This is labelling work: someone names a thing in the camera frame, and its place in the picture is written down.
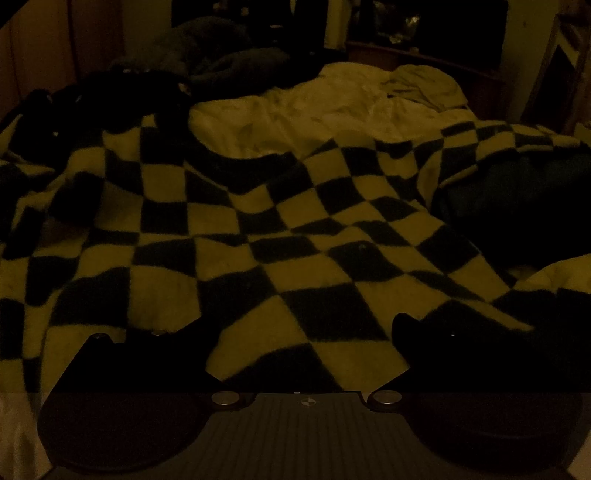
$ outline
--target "wall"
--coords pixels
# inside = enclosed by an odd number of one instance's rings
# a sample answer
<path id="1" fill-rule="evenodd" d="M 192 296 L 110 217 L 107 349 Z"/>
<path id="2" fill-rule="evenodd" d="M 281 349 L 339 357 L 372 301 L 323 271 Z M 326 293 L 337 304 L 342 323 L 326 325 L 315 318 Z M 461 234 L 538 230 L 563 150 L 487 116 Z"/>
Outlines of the wall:
<path id="1" fill-rule="evenodd" d="M 125 51 L 136 53 L 170 28 L 172 0 L 122 0 Z"/>
<path id="2" fill-rule="evenodd" d="M 501 75 L 506 81 L 503 112 L 518 122 L 530 97 L 560 0 L 509 0 Z"/>

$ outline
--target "crumpled bedding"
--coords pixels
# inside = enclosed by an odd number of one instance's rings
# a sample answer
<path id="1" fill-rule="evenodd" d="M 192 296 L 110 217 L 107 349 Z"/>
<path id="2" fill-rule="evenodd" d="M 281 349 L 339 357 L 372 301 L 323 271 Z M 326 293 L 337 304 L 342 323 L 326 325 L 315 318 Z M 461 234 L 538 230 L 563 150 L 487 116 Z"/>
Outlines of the crumpled bedding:
<path id="1" fill-rule="evenodd" d="M 390 74 L 382 87 L 390 96 L 422 103 L 438 112 L 468 105 L 457 82 L 428 65 L 402 65 Z"/>
<path id="2" fill-rule="evenodd" d="M 397 142 L 476 119 L 468 109 L 437 112 L 405 98 L 388 98 L 382 84 L 389 76 L 357 63 L 328 64 L 317 78 L 291 89 L 195 105 L 190 128 L 208 149 L 226 157 L 291 151 L 301 158 L 342 130 Z"/>

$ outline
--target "wooden furniture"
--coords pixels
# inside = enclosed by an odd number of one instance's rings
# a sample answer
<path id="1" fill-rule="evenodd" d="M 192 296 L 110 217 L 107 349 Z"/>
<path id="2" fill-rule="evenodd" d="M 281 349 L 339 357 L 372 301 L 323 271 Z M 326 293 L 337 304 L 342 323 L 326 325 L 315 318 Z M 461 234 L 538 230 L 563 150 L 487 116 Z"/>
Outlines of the wooden furniture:
<path id="1" fill-rule="evenodd" d="M 347 42 L 349 61 L 393 71 L 400 65 L 415 64 L 436 67 L 456 79 L 475 115 L 482 120 L 500 118 L 503 81 L 498 72 L 483 72 L 447 60 L 412 51 L 382 47 L 372 43 Z"/>
<path id="2" fill-rule="evenodd" d="M 121 0 L 28 0 L 0 29 L 0 118 L 123 54 Z"/>
<path id="3" fill-rule="evenodd" d="M 579 15 L 556 15 L 522 122 L 573 133 L 589 96 L 590 40 L 588 20 Z"/>

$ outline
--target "black square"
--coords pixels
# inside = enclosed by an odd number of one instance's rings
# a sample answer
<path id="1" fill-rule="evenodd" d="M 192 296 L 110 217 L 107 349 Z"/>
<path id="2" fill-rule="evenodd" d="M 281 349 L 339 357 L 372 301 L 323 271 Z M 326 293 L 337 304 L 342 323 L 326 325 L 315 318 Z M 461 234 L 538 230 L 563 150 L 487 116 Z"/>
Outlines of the black square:
<path id="1" fill-rule="evenodd" d="M 184 159 L 176 148 L 171 148 L 170 139 L 153 127 L 142 127 L 140 134 L 142 163 L 183 166 Z"/>
<path id="2" fill-rule="evenodd" d="M 213 233 L 211 235 L 199 235 L 199 237 L 208 238 L 214 242 L 228 245 L 229 247 L 239 247 L 248 243 L 248 237 L 246 235 L 235 233 Z"/>
<path id="3" fill-rule="evenodd" d="M 41 387 L 40 357 L 22 359 L 22 377 L 25 381 L 25 390 L 29 394 L 39 393 L 39 389 Z"/>
<path id="4" fill-rule="evenodd" d="M 121 160 L 115 153 L 107 151 L 105 178 L 128 192 L 144 194 L 142 167 L 139 162 Z"/>
<path id="5" fill-rule="evenodd" d="M 329 215 L 365 201 L 350 177 L 327 181 L 318 185 L 316 192 Z"/>
<path id="6" fill-rule="evenodd" d="M 418 200 L 424 203 L 423 197 L 417 189 L 418 174 L 413 175 L 409 179 L 402 177 L 387 177 L 388 183 L 392 186 L 396 193 L 402 200 L 410 202 L 411 200 Z"/>
<path id="7" fill-rule="evenodd" d="M 25 207 L 16 228 L 8 235 L 2 257 L 6 260 L 29 257 L 35 251 L 45 215 Z"/>
<path id="8" fill-rule="evenodd" d="M 53 197 L 49 215 L 63 223 L 92 226 L 99 209 L 104 180 L 92 173 L 81 172 Z"/>
<path id="9" fill-rule="evenodd" d="M 77 258 L 31 257 L 27 271 L 27 304 L 43 305 L 54 291 L 72 279 L 77 268 Z"/>
<path id="10" fill-rule="evenodd" d="M 439 182 L 443 182 L 456 173 L 475 165 L 477 148 L 477 143 L 464 147 L 445 148 L 441 154 Z"/>
<path id="11" fill-rule="evenodd" d="M 51 325 L 127 325 L 129 268 L 112 268 L 65 286 L 51 314 Z"/>
<path id="12" fill-rule="evenodd" d="M 84 242 L 83 249 L 95 245 L 136 245 L 139 241 L 139 233 L 122 232 L 119 230 L 101 230 L 92 228 L 88 233 L 88 238 Z"/>
<path id="13" fill-rule="evenodd" d="M 478 255 L 478 250 L 464 237 L 443 225 L 417 250 L 443 273 L 451 273 Z"/>
<path id="14" fill-rule="evenodd" d="M 244 235 L 266 235 L 287 230 L 275 207 L 261 213 L 244 213 L 237 210 L 236 214 L 240 232 Z"/>
<path id="15" fill-rule="evenodd" d="M 441 134 L 444 137 L 452 137 L 453 135 L 459 135 L 464 132 L 469 132 L 470 130 L 474 130 L 476 125 L 474 122 L 462 122 L 461 124 L 455 124 L 447 128 L 443 128 L 441 130 Z"/>
<path id="16" fill-rule="evenodd" d="M 427 160 L 431 158 L 431 156 L 440 150 L 443 149 L 443 139 L 440 138 L 438 140 L 431 140 L 430 142 L 421 143 L 417 145 L 414 149 L 414 158 L 417 162 L 417 168 L 421 170 L 423 165 L 427 163 Z"/>
<path id="17" fill-rule="evenodd" d="M 515 148 L 525 147 L 527 145 L 543 145 L 553 147 L 552 139 L 548 135 L 522 135 L 515 134 Z"/>
<path id="18" fill-rule="evenodd" d="M 382 255 L 378 247 L 370 242 L 355 242 L 331 248 L 330 258 L 353 281 L 387 281 L 403 274 Z"/>
<path id="19" fill-rule="evenodd" d="M 303 163 L 298 163 L 291 170 L 267 184 L 267 190 L 275 204 L 295 197 L 313 187 L 314 183 L 312 183 L 308 169 Z"/>
<path id="20" fill-rule="evenodd" d="M 371 200 L 376 210 L 385 218 L 387 222 L 395 222 L 402 220 L 408 215 L 415 213 L 417 209 L 402 200 L 394 199 L 392 197 L 381 197 L 379 199 Z"/>
<path id="21" fill-rule="evenodd" d="M 187 170 L 185 171 L 185 184 L 188 202 L 232 206 L 226 191 Z"/>
<path id="22" fill-rule="evenodd" d="M 390 143 L 388 144 L 388 155 L 390 158 L 397 160 L 406 157 L 413 150 L 413 142 L 407 140 L 406 142 Z"/>
<path id="23" fill-rule="evenodd" d="M 501 132 L 512 132 L 513 129 L 507 125 L 490 125 L 488 127 L 482 127 L 476 129 L 476 136 L 479 142 L 484 140 L 488 140 L 489 138 L 494 137 L 495 135 L 500 134 Z"/>
<path id="24" fill-rule="evenodd" d="M 159 203 L 144 199 L 141 229 L 144 233 L 188 235 L 187 204 Z"/>
<path id="25" fill-rule="evenodd" d="M 548 290 L 511 290 L 492 302 L 492 305 L 513 318 L 533 326 L 556 322 L 556 295 Z"/>
<path id="26" fill-rule="evenodd" d="M 251 243 L 251 250 L 256 260 L 261 263 L 308 257 L 318 253 L 312 241 L 305 236 L 263 238 Z"/>
<path id="27" fill-rule="evenodd" d="M 347 162 L 351 175 L 383 175 L 379 167 L 378 154 L 375 150 L 361 147 L 345 147 L 340 149 Z"/>
<path id="28" fill-rule="evenodd" d="M 310 340 L 387 340 L 365 300 L 351 283 L 294 290 L 281 296 Z"/>
<path id="29" fill-rule="evenodd" d="M 198 289 L 202 314 L 217 319 L 222 329 L 277 294 L 260 266 L 247 272 L 200 281 Z"/>
<path id="30" fill-rule="evenodd" d="M 331 138 L 330 140 L 328 140 L 328 142 L 326 142 L 325 144 L 322 144 L 321 146 L 316 148 L 316 150 L 314 150 L 306 158 L 310 158 L 310 157 L 313 157 L 314 155 L 318 155 L 318 154 L 321 154 L 324 152 L 329 152 L 330 150 L 334 150 L 335 148 L 339 148 L 339 145 L 337 144 L 337 142 L 335 141 L 334 138 Z"/>
<path id="31" fill-rule="evenodd" d="M 392 245 L 395 247 L 407 247 L 410 245 L 396 230 L 385 222 L 357 222 L 355 225 L 367 233 L 371 237 L 371 240 L 378 245 Z"/>
<path id="32" fill-rule="evenodd" d="M 224 380 L 224 384 L 237 392 L 320 394 L 343 391 L 309 343 L 263 355 Z"/>
<path id="33" fill-rule="evenodd" d="M 22 357 L 22 334 L 25 328 L 25 306 L 16 300 L 0 300 L 0 358 Z"/>
<path id="34" fill-rule="evenodd" d="M 195 276 L 195 262 L 195 241 L 191 238 L 136 247 L 132 261 L 134 265 L 164 267 L 190 277 Z"/>
<path id="35" fill-rule="evenodd" d="M 341 233 L 345 227 L 333 218 L 324 218 L 306 225 L 292 228 L 294 233 L 302 233 L 303 235 L 337 235 Z"/>
<path id="36" fill-rule="evenodd" d="M 427 271 L 414 271 L 411 272 L 411 275 L 417 280 L 423 282 L 425 285 L 442 291 L 449 297 L 465 300 L 481 300 L 478 295 L 471 292 L 466 287 L 458 285 L 446 275 L 440 275 L 438 273 Z"/>

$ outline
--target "yellow square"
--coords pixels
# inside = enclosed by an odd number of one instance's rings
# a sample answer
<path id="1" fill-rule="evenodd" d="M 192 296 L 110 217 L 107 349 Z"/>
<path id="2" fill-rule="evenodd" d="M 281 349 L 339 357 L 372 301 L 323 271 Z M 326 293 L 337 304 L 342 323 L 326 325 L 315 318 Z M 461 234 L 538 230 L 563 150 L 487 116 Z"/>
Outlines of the yellow square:
<path id="1" fill-rule="evenodd" d="M 28 258 L 5 260 L 0 258 L 0 299 L 25 302 Z"/>
<path id="2" fill-rule="evenodd" d="M 48 217 L 41 228 L 35 257 L 76 258 L 88 237 L 88 228 L 76 227 Z"/>
<path id="3" fill-rule="evenodd" d="M 95 227 L 103 230 L 139 232 L 142 219 L 143 197 L 106 181 Z"/>
<path id="4" fill-rule="evenodd" d="M 391 336 L 392 320 L 399 313 L 408 313 L 421 320 L 449 299 L 444 293 L 408 275 L 381 283 L 358 282 L 355 286 L 388 337 Z"/>
<path id="5" fill-rule="evenodd" d="M 414 247 L 387 247 L 378 245 L 379 250 L 386 259 L 400 270 L 410 273 L 415 270 L 422 270 L 441 274 L 429 260 L 422 256 Z"/>
<path id="6" fill-rule="evenodd" d="M 396 159 L 390 157 L 386 152 L 378 152 L 378 163 L 384 174 L 391 177 L 398 176 L 408 180 L 418 172 L 414 152 Z"/>
<path id="7" fill-rule="evenodd" d="M 85 171 L 105 178 L 105 149 L 103 147 L 81 148 L 72 152 L 67 171 L 73 176 Z"/>
<path id="8" fill-rule="evenodd" d="M 435 152 L 423 165 L 418 174 L 417 190 L 425 200 L 428 207 L 431 206 L 433 195 L 439 185 L 439 173 L 441 172 L 441 151 Z"/>
<path id="9" fill-rule="evenodd" d="M 236 210 L 222 205 L 188 203 L 189 234 L 240 233 Z"/>
<path id="10" fill-rule="evenodd" d="M 231 193 L 230 200 L 234 207 L 244 213 L 261 213 L 275 205 L 264 184 L 244 195 Z"/>
<path id="11" fill-rule="evenodd" d="M 375 200 L 380 197 L 400 198 L 384 176 L 363 175 L 362 177 L 353 177 L 353 183 L 355 183 L 357 191 L 366 200 Z"/>
<path id="12" fill-rule="evenodd" d="M 338 264 L 323 254 L 265 265 L 265 271 L 279 292 L 351 282 Z"/>
<path id="13" fill-rule="evenodd" d="M 222 332 L 206 369 L 225 380 L 267 353 L 306 343 L 308 339 L 289 308 L 275 296 Z"/>
<path id="14" fill-rule="evenodd" d="M 41 355 L 45 332 L 49 327 L 51 314 L 60 294 L 61 290 L 54 291 L 41 307 L 25 305 L 25 328 L 22 333 L 23 358 L 36 358 Z"/>
<path id="15" fill-rule="evenodd" d="M 134 127 L 122 134 L 103 131 L 103 145 L 115 152 L 121 160 L 139 161 L 140 127 Z"/>
<path id="16" fill-rule="evenodd" d="M 74 278 L 95 277 L 116 267 L 131 266 L 134 247 L 129 245 L 95 245 L 80 256 Z"/>
<path id="17" fill-rule="evenodd" d="M 26 392 L 24 368 L 20 358 L 0 360 L 0 392 L 3 394 Z"/>
<path id="18" fill-rule="evenodd" d="M 368 134 L 358 130 L 339 130 L 335 134 L 335 141 L 341 148 L 363 147 L 375 150 L 375 140 Z"/>
<path id="19" fill-rule="evenodd" d="M 62 373 L 95 333 L 106 333 L 115 343 L 125 341 L 125 330 L 107 325 L 53 326 L 47 331 L 41 363 L 41 392 L 48 393 L 56 386 Z"/>
<path id="20" fill-rule="evenodd" d="M 472 258 L 449 277 L 486 301 L 496 300 L 510 290 L 482 255 Z"/>
<path id="21" fill-rule="evenodd" d="M 288 228 L 322 220 L 329 215 L 314 189 L 281 202 L 277 205 L 277 210 Z"/>
<path id="22" fill-rule="evenodd" d="M 500 150 L 511 148 L 515 148 L 515 134 L 513 132 L 501 132 L 478 144 L 476 148 L 476 160 L 482 160 Z"/>
<path id="23" fill-rule="evenodd" d="M 211 280 L 229 273 L 245 272 L 258 263 L 248 245 L 231 247 L 207 238 L 195 240 L 197 248 L 197 278 Z"/>
<path id="24" fill-rule="evenodd" d="M 146 115 L 142 118 L 142 127 L 156 128 L 156 115 Z"/>
<path id="25" fill-rule="evenodd" d="M 543 137 L 543 136 L 545 136 L 545 133 L 541 132 L 537 128 L 527 127 L 525 125 L 513 124 L 513 125 L 511 125 L 511 128 L 513 129 L 513 131 L 516 134 L 520 134 L 520 135 L 528 135 L 528 136 L 531 136 L 531 137 Z"/>
<path id="26" fill-rule="evenodd" d="M 402 220 L 390 222 L 390 226 L 414 247 L 432 236 L 442 225 L 441 220 L 426 212 L 412 213 Z"/>
<path id="27" fill-rule="evenodd" d="M 478 143 L 476 130 L 468 130 L 468 132 L 445 137 L 443 140 L 443 148 L 466 147 L 467 145 L 473 145 L 475 143 Z"/>
<path id="28" fill-rule="evenodd" d="M 351 176 L 347 162 L 338 148 L 314 155 L 303 163 L 314 185 Z"/>
<path id="29" fill-rule="evenodd" d="M 346 245 L 353 242 L 371 242 L 371 237 L 363 230 L 355 226 L 347 227 L 337 235 L 309 235 L 314 246 L 321 251 L 327 251 L 330 248 Z"/>
<path id="30" fill-rule="evenodd" d="M 313 342 L 312 346 L 345 391 L 372 392 L 408 370 L 388 341 Z"/>
<path id="31" fill-rule="evenodd" d="M 335 213 L 333 218 L 343 225 L 353 225 L 356 222 L 371 222 L 373 220 L 384 221 L 382 214 L 368 202 L 358 203 L 342 212 Z"/>
<path id="32" fill-rule="evenodd" d="M 186 202 L 184 168 L 142 164 L 144 195 L 155 202 Z"/>
<path id="33" fill-rule="evenodd" d="M 160 267 L 131 267 L 129 324 L 176 332 L 201 316 L 197 281 Z"/>

